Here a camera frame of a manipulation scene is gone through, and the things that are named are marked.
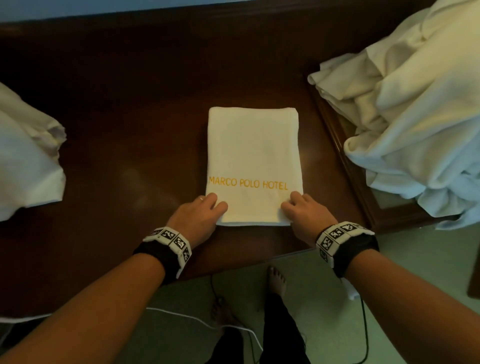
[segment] finger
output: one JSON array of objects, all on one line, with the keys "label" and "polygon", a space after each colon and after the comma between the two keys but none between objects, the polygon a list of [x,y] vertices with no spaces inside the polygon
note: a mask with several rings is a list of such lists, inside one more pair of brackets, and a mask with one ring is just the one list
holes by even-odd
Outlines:
[{"label": "finger", "polygon": [[295,206],[293,206],[290,202],[282,202],[280,208],[290,221],[293,221],[295,219]]},{"label": "finger", "polygon": [[201,194],[200,196],[198,196],[196,199],[193,200],[192,206],[198,206],[198,205],[200,205],[203,200],[205,200],[205,196],[203,196],[203,195]]},{"label": "finger", "polygon": [[303,199],[303,196],[300,195],[300,192],[298,191],[293,191],[290,194],[290,200],[292,201],[293,205],[299,204],[301,202],[305,202],[305,200]]},{"label": "finger", "polygon": [[307,202],[313,202],[315,201],[312,196],[310,196],[309,194],[303,194],[303,199]]},{"label": "finger", "polygon": [[217,199],[218,196],[215,193],[211,192],[204,198],[202,204],[207,206],[208,208],[213,208],[213,206],[215,206],[216,204]]},{"label": "finger", "polygon": [[228,210],[228,204],[225,201],[220,202],[212,210],[215,221],[222,217]]}]

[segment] blue wall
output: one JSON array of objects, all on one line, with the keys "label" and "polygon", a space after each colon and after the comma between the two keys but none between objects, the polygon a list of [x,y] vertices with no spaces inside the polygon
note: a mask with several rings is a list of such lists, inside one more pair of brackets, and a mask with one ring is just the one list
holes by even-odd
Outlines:
[{"label": "blue wall", "polygon": [[0,0],[0,23],[239,0]]}]

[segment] forearm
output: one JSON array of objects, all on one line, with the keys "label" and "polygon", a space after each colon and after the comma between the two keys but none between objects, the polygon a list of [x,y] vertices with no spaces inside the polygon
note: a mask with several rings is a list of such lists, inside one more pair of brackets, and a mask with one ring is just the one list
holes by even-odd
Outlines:
[{"label": "forearm", "polygon": [[410,363],[480,363],[480,316],[375,250],[345,277]]},{"label": "forearm", "polygon": [[66,303],[0,363],[113,362],[164,276],[154,257],[132,256]]}]

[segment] black pants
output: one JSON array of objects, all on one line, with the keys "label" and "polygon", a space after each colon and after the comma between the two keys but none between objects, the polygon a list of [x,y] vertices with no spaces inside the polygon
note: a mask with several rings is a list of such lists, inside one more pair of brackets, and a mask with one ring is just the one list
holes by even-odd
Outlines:
[{"label": "black pants", "polygon": [[[243,338],[236,328],[227,328],[207,364],[243,364]],[[305,343],[281,297],[269,293],[265,301],[264,352],[260,364],[310,364]]]}]

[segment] tiled floor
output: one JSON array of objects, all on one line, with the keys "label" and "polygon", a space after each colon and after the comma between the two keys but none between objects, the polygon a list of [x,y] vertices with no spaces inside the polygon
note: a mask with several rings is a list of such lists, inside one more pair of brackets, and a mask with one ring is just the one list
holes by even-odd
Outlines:
[{"label": "tiled floor", "polygon": [[[405,268],[432,282],[480,313],[480,300],[467,297],[467,285],[480,242],[480,225],[457,231],[432,227],[379,237],[381,251]],[[313,364],[350,364],[361,360],[365,338],[360,302],[346,299],[343,286],[314,252],[271,262],[287,277],[285,303],[307,339]],[[214,276],[214,285],[234,313],[251,326],[260,341],[262,301],[268,264],[227,271]],[[160,289],[150,306],[194,315],[210,322],[213,300],[209,278],[194,279]],[[367,311],[370,336],[368,363],[403,363],[375,319]],[[219,338],[200,323],[160,312],[146,311],[117,364],[204,363]],[[244,336],[245,363],[252,362]],[[260,350],[254,344],[258,359]]]}]

